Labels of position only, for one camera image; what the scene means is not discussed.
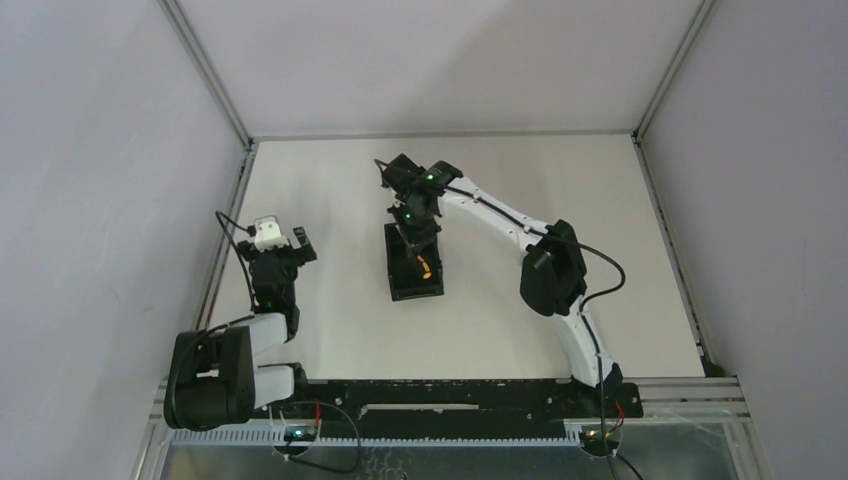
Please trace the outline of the black yellow screwdriver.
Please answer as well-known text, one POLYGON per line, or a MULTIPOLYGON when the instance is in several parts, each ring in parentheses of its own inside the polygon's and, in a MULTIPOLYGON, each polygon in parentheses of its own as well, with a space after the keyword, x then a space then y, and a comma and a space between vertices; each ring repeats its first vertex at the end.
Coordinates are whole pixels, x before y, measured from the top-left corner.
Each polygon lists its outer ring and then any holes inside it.
POLYGON ((431 270, 431 267, 430 267, 430 265, 429 265, 428 261, 427 261, 427 260, 426 260, 426 259, 425 259, 422 255, 417 255, 417 256, 416 256, 416 261, 419 263, 419 265, 420 265, 420 267, 421 267, 421 270, 422 270, 422 274, 421 274, 421 276, 422 276, 422 278, 423 278, 424 280, 428 280, 428 279, 430 279, 430 278, 432 277, 432 270, 431 270))

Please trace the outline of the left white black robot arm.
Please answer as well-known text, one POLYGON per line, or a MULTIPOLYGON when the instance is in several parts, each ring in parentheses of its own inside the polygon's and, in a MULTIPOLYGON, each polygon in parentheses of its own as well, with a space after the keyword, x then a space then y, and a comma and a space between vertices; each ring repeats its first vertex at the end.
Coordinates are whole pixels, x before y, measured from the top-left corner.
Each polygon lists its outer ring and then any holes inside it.
POLYGON ((300 310, 298 270, 316 260, 306 231, 293 231, 297 244, 268 219, 253 228, 237 251, 247 263, 253 312, 208 330, 177 335, 163 413, 172 429, 207 431, 247 422, 255 410, 274 403, 290 417, 311 407, 311 388, 301 365, 262 365, 258 356, 293 340, 300 310))

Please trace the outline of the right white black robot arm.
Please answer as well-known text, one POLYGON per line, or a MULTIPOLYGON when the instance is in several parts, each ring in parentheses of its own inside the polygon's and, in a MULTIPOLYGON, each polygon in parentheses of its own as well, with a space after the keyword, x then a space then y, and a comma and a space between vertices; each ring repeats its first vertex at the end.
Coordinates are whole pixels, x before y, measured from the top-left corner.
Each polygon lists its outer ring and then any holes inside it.
POLYGON ((609 263, 619 281, 604 292, 620 290, 623 267, 594 247, 582 244, 564 220, 546 223, 523 214, 481 189, 460 169, 438 161, 425 168, 400 154, 375 162, 383 188, 393 201, 387 211, 385 244, 393 300, 443 293, 443 265, 438 250, 440 220, 452 219, 480 228, 503 242, 520 263, 519 295, 535 313, 553 319, 571 369, 582 384, 579 406, 592 416, 605 415, 618 400, 623 383, 620 366, 603 345, 587 305, 586 253, 609 263))

